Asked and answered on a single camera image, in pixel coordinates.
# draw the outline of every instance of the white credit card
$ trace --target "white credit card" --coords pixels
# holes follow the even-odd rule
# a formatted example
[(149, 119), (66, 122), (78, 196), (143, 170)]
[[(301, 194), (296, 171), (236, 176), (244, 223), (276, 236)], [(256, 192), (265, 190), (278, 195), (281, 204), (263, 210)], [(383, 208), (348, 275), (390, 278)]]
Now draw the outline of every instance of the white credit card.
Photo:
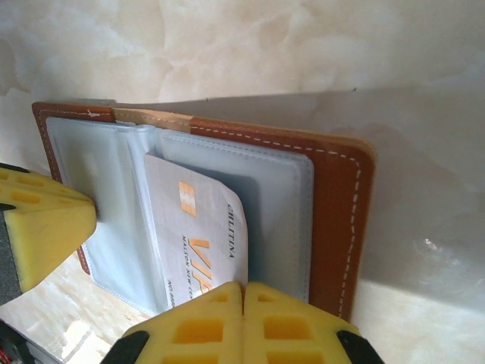
[(228, 281), (247, 284), (239, 197), (221, 182), (153, 155), (145, 169), (165, 290), (173, 308)]

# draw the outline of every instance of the wallet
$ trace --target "wallet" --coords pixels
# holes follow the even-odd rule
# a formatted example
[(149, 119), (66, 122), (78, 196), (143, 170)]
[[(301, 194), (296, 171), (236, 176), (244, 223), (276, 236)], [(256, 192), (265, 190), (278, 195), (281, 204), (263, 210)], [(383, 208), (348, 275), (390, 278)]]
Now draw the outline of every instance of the wallet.
[(153, 154), (241, 199), (249, 280), (350, 318), (374, 179), (368, 142), (138, 106), (37, 102), (33, 113), (52, 177), (97, 206), (78, 255), (98, 286), (142, 311), (167, 309), (142, 162)]

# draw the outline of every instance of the marble surface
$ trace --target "marble surface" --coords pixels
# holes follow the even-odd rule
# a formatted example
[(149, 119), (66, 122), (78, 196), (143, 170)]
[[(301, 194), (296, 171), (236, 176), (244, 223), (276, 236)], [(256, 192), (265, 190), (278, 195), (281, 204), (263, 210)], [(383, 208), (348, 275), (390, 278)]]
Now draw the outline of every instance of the marble surface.
[[(0, 0), (0, 161), (48, 173), (38, 100), (367, 138), (353, 322), (386, 362), (485, 362), (484, 17), (481, 0)], [(145, 317), (77, 263), (0, 317), (65, 362), (98, 362)]]

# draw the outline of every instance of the red wire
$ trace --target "red wire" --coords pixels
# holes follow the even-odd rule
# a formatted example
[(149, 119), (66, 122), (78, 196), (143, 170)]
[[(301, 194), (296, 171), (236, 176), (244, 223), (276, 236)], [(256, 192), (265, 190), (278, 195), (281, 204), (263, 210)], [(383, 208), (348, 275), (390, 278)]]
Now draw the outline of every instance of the red wire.
[(3, 352), (2, 349), (0, 349), (0, 360), (4, 363), (4, 364), (10, 364), (10, 359), (8, 358), (7, 354), (5, 354)]

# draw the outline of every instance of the leather wallet cover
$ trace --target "leather wallet cover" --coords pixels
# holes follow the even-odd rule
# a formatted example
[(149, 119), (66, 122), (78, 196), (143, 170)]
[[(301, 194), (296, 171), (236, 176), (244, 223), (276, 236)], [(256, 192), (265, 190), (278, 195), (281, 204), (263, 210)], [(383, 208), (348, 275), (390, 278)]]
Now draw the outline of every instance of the leather wallet cover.
[[(310, 304), (349, 320), (374, 179), (374, 150), (347, 136), (219, 121), (141, 108), (33, 104), (52, 177), (62, 182), (45, 121), (48, 117), (126, 121), (304, 154), (314, 164)], [(82, 248), (83, 270), (89, 269)]]

